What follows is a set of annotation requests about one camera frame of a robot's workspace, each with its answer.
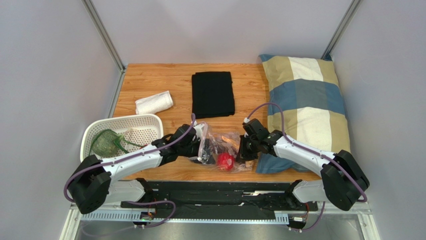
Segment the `clear zip top bag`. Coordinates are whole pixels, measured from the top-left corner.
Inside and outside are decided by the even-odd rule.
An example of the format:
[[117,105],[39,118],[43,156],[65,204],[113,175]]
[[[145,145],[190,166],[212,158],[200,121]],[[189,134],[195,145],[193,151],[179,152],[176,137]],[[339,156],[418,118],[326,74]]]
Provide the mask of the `clear zip top bag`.
[[[206,165],[206,164],[199,164],[204,165],[206,167],[209,167],[211,169],[215,169],[218,171],[223,172],[229,172],[229,173],[238,173],[238,172],[248,172],[252,169],[248,169],[244,167],[245,162],[237,162],[236,158],[239,151],[240,146],[240,133],[238,131],[231,131],[231,132],[216,132],[213,130],[213,128],[208,125],[208,130],[206,133],[205,138],[201,139],[211,139],[216,143],[216,154],[214,155],[216,164],[215,165]],[[195,138],[195,143],[193,145],[193,148],[191,150],[190,155],[187,157],[190,162],[193,162],[193,157],[198,155],[199,147],[196,146],[198,137]],[[221,170],[217,167],[217,158],[219,154],[222,153],[228,153],[230,155],[233,155],[235,158],[234,167],[230,171]]]

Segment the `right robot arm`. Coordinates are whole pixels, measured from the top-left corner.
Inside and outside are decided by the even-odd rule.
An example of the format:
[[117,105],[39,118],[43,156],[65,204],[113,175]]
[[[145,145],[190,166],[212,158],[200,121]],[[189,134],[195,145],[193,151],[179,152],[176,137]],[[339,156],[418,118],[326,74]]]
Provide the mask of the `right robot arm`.
[[285,190],[289,205],[296,208],[308,202],[329,202],[349,211],[357,202],[366,202],[370,182],[351,153],[323,151],[301,143],[279,130],[269,132],[256,118],[243,124],[238,157],[254,160],[259,153],[290,160],[318,175],[315,181],[296,180]]

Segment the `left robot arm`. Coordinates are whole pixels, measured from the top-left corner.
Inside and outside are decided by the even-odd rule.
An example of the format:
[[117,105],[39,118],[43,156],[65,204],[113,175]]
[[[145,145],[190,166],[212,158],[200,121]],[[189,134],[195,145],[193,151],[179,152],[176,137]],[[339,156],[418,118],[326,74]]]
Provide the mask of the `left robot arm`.
[[147,189],[137,180],[123,179],[172,163],[178,157],[196,158],[207,129],[205,122],[194,127],[184,124],[170,139],[157,139],[134,152],[104,159],[87,156],[66,182],[64,194],[71,197],[81,214],[92,213],[106,203],[137,202]]

